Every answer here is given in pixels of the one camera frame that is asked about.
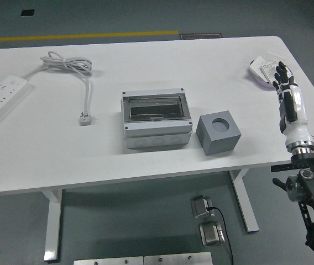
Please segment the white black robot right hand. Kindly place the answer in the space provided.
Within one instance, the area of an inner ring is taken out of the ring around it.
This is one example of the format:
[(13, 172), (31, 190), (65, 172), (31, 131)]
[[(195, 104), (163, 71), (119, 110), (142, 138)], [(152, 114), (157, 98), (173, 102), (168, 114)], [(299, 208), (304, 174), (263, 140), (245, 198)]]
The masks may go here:
[(295, 149), (314, 148), (314, 139), (308, 131), (308, 119), (302, 90), (296, 84), (289, 68), (279, 62), (274, 74), (273, 86), (279, 100), (280, 122), (282, 134), (286, 136), (285, 146), (288, 152)]

